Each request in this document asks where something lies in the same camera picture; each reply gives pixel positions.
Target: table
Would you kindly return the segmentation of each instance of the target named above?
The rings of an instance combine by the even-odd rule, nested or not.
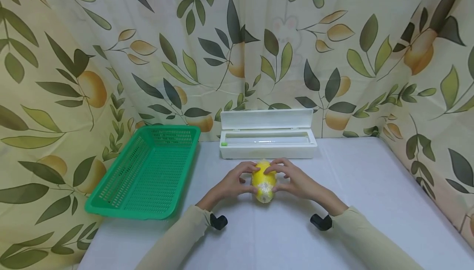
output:
[[[293,163],[358,208],[425,269],[474,269],[469,245],[383,141],[367,137],[317,143],[313,159]],[[178,214],[240,162],[221,159],[218,142],[200,143],[196,154]],[[228,225],[221,232],[208,229],[182,269],[364,269],[332,230],[320,232],[309,222],[314,213],[327,214],[313,202],[280,192],[264,205],[241,195],[214,211],[225,215]],[[133,270],[174,221],[105,219],[79,270]]]

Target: sleeve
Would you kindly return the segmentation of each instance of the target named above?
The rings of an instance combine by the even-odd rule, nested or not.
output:
[[[356,208],[333,219],[333,230],[370,270],[423,270],[392,240],[377,230]]]
[[[147,252],[135,270],[175,270],[210,225],[210,212],[191,206]]]

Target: wrapped lemon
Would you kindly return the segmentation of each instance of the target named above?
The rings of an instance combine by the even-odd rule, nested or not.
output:
[[[276,171],[264,174],[265,169],[269,166],[270,162],[262,160],[256,165],[260,170],[252,173],[252,186],[258,189],[256,198],[262,203],[268,203],[273,199],[272,189],[277,183]]]

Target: person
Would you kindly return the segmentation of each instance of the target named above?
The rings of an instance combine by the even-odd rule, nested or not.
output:
[[[258,171],[254,162],[241,162],[214,188],[184,213],[143,257],[135,270],[174,270],[179,267],[194,243],[210,224],[210,212],[224,198],[257,192],[254,186],[242,185],[243,173]],[[331,215],[333,230],[371,270],[422,270],[408,254],[378,231],[354,207],[348,207],[336,194],[315,182],[286,158],[275,159],[265,174],[284,173],[289,183],[277,183],[274,192],[285,191],[299,198],[317,202]]]

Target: green basket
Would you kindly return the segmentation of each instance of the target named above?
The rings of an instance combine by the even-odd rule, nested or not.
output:
[[[135,132],[86,202],[89,213],[130,219],[171,217],[198,144],[196,126],[144,126]]]

